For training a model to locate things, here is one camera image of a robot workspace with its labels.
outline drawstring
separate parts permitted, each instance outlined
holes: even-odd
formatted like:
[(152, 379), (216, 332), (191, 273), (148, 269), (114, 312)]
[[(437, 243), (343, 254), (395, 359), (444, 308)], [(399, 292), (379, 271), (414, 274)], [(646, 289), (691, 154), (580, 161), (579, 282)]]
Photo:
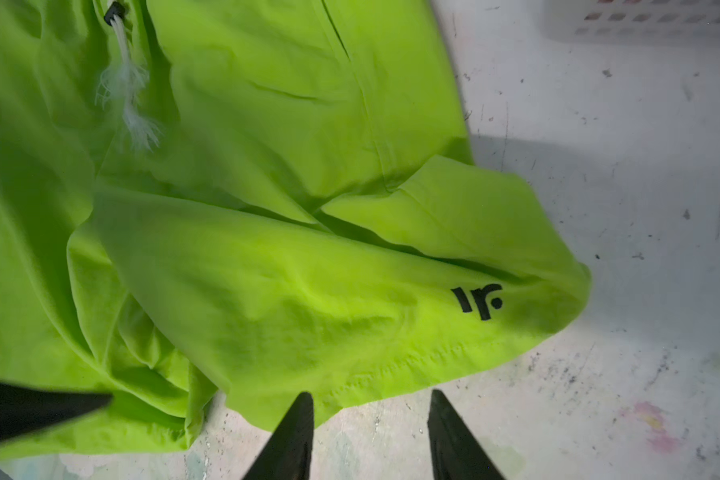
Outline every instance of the drawstring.
[(121, 63), (110, 65), (101, 74), (96, 102), (105, 106), (112, 98), (122, 98), (123, 122), (130, 132), (135, 149), (152, 151), (159, 144), (160, 128), (157, 124), (139, 114), (136, 108), (139, 92), (150, 81), (150, 72), (130, 60), (128, 41), (125, 35), (125, 7), (116, 0), (109, 0), (109, 9), (104, 15), (106, 24), (112, 27), (120, 47)]

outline printed logo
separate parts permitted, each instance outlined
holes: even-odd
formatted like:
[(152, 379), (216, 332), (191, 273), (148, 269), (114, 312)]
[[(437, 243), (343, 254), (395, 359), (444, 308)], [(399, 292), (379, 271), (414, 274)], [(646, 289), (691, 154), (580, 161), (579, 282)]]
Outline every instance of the printed logo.
[[(501, 285), (499, 285), (498, 283), (491, 283), (484, 286), (483, 288), (470, 290), (472, 298), (474, 299), (474, 303), (478, 306), (478, 312), (480, 312), (481, 320), (490, 320), (490, 308), (488, 307), (488, 302), (486, 301), (486, 299), (488, 298), (488, 295), (490, 293), (498, 292), (500, 290), (502, 290), (502, 288)], [(454, 288), (451, 290), (451, 292), (456, 295), (456, 299), (458, 300), (459, 305), (461, 305), (461, 311), (464, 313), (470, 313), (472, 311), (472, 305), (469, 302), (469, 298), (467, 298), (467, 294), (464, 293), (461, 287)], [(504, 302), (502, 302), (501, 299), (497, 296), (490, 299), (490, 306), (492, 306), (496, 310), (499, 310), (503, 305)]]

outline laundry basket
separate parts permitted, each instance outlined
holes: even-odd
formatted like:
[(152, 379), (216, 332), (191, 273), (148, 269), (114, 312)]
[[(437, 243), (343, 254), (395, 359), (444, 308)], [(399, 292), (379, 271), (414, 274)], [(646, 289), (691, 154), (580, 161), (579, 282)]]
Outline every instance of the laundry basket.
[(542, 19), (564, 42), (720, 46), (720, 0), (546, 0)]

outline white table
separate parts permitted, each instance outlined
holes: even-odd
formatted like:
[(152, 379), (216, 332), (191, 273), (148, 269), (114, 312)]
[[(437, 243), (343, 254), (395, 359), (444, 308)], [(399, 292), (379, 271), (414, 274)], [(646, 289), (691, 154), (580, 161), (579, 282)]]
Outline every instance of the white table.
[[(531, 0), (435, 3), (477, 162), (532, 183), (594, 277), (565, 331), (442, 389), (509, 479), (720, 480), (720, 49), (560, 44)], [(429, 395), (340, 412), (312, 477), (431, 478)], [(6, 468), (239, 478), (268, 434), (216, 404), (187, 454)]]

